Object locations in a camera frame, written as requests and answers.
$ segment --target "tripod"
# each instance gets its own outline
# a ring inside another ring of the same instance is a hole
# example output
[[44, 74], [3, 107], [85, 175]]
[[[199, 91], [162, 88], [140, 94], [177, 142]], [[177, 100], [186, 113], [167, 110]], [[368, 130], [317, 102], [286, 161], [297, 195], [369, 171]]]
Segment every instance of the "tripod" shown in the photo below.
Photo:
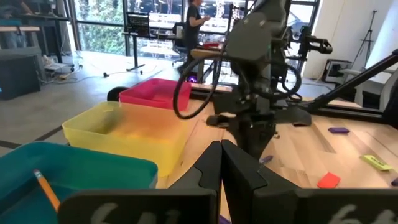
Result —
[[358, 53], [356, 53], [355, 59], [354, 59], [353, 63], [351, 64], [351, 68], [354, 66], [355, 61], [358, 59], [359, 55], [362, 54], [362, 51], [365, 48], [365, 43], [368, 44], [368, 49], [366, 49], [366, 58], [365, 58], [364, 67], [366, 66], [366, 63], [369, 60], [369, 57], [371, 55], [371, 45], [372, 45], [372, 42], [373, 42], [373, 40], [372, 40], [372, 32], [373, 32], [372, 25], [373, 25], [374, 16], [376, 15], [376, 13], [377, 13], [377, 10], [373, 10], [371, 25], [369, 26], [369, 30], [367, 31], [364, 39], [362, 39], [362, 44], [359, 47]]

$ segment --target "person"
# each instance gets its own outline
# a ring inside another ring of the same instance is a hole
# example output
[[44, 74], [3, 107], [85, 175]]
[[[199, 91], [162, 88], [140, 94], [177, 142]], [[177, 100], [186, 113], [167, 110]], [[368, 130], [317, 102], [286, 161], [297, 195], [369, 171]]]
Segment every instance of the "person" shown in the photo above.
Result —
[[[23, 0], [0, 0], [0, 20], [3, 20], [2, 24], [20, 26], [21, 22], [12, 18], [21, 13], [33, 14]], [[2, 35], [6, 40], [8, 48], [26, 47], [25, 33], [4, 32]]]
[[210, 20], [210, 16], [201, 17], [199, 13], [199, 7], [202, 4], [203, 0], [189, 0], [189, 7], [187, 11], [187, 20], [185, 21], [185, 30], [184, 30], [184, 42], [187, 48], [187, 61], [178, 68], [178, 71], [182, 73], [182, 71], [193, 62], [193, 57], [191, 55], [191, 50], [194, 49], [199, 41], [199, 29], [200, 27], [208, 20]]

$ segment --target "desk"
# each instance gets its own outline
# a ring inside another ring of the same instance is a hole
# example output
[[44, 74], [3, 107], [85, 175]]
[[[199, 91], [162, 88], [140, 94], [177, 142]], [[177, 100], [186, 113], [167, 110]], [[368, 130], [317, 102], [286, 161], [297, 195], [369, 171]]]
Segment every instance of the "desk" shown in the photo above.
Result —
[[[200, 57], [204, 57], [207, 55], [218, 55], [220, 54], [219, 51], [215, 51], [215, 50], [205, 50], [205, 49], [193, 49], [191, 50], [191, 55], [193, 58], [197, 59]], [[198, 83], [204, 83], [207, 76], [210, 73], [210, 68], [208, 70], [205, 71], [205, 61], [201, 62], [198, 65], [198, 73], [197, 73], [197, 80]]]
[[39, 68], [39, 76], [42, 80], [45, 80], [46, 76], [42, 60], [42, 51], [39, 47], [39, 42], [37, 41], [37, 36], [36, 36], [36, 32], [40, 31], [40, 28], [34, 26], [0, 27], [0, 32], [18, 32], [19, 30], [26, 32], [27, 40], [30, 42], [31, 47], [16, 48], [16, 49], [1, 49], [0, 47], [0, 58], [1, 57], [9, 58], [13, 56], [19, 57], [21, 55], [33, 56], [35, 57], [35, 61]]
[[23, 24], [27, 24], [30, 26], [39, 26], [42, 28], [42, 35], [44, 41], [44, 54], [49, 54], [49, 48], [47, 45], [47, 38], [45, 37], [45, 31], [43, 27], [51, 27], [53, 30], [53, 36], [55, 40], [55, 49], [58, 63], [62, 63], [62, 50], [61, 50], [61, 35], [63, 32], [60, 28], [60, 22], [66, 22], [70, 19], [67, 17], [57, 17], [57, 16], [45, 16], [45, 15], [20, 15], [20, 19], [22, 19]]
[[[196, 110], [200, 104], [202, 101], [191, 100], [188, 111]], [[358, 107], [337, 100], [331, 104]], [[159, 178], [157, 188], [169, 187], [184, 175], [212, 141], [229, 139], [234, 142], [229, 132], [206, 125], [207, 116], [213, 112], [213, 106], [209, 104], [198, 116], [187, 121], [192, 131], [182, 161], [168, 177]], [[280, 138], [272, 139], [262, 154], [262, 157], [274, 156], [266, 165], [268, 168], [304, 188], [317, 188], [317, 182], [327, 172], [341, 177], [340, 188], [388, 188], [398, 177], [396, 171], [378, 172], [359, 158], [363, 154], [372, 154], [398, 170], [398, 130], [384, 124], [322, 116], [312, 118], [310, 127], [277, 125]], [[332, 134], [328, 131], [331, 126], [344, 126], [351, 132], [348, 135]], [[229, 218], [223, 191], [221, 214]]]
[[157, 39], [157, 40], [175, 40], [176, 36], [175, 35], [138, 35], [138, 34], [132, 34], [128, 32], [123, 32], [122, 35], [126, 35], [129, 37], [132, 37], [132, 47], [134, 50], [134, 67], [132, 68], [127, 68], [126, 71], [130, 72], [133, 71], [137, 68], [143, 67], [145, 64], [138, 65], [138, 49], [137, 49], [137, 37], [140, 38], [147, 38], [147, 39]]

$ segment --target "yellow plastic bin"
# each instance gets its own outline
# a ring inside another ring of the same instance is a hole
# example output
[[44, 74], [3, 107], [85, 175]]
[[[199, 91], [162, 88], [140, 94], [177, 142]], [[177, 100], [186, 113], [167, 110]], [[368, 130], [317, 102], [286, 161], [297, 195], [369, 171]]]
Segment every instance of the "yellow plastic bin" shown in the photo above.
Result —
[[104, 102], [62, 124], [71, 146], [147, 159], [169, 175], [188, 138], [187, 122], [172, 110]]

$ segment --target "white wall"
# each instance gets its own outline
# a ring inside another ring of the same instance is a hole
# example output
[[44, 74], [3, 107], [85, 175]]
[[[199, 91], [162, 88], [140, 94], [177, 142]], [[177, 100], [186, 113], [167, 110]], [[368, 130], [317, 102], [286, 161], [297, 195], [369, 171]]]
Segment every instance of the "white wall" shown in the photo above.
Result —
[[[395, 49], [398, 49], [398, 0], [395, 0], [391, 4], [386, 20], [383, 22], [377, 41], [374, 44], [371, 56], [366, 64], [366, 68], [386, 58]], [[397, 67], [398, 64], [395, 64], [391, 69], [397, 69]], [[389, 77], [390, 74], [388, 73], [380, 73], [371, 80], [385, 83]]]
[[[319, 78], [329, 58], [353, 61], [361, 46], [361, 39], [369, 29], [372, 11], [378, 11], [372, 28], [372, 40], [376, 40], [391, 3], [392, 0], [321, 0], [313, 35], [328, 39], [333, 46], [333, 53], [323, 55], [310, 52], [303, 76]], [[357, 59], [354, 68], [365, 66], [365, 52]]]

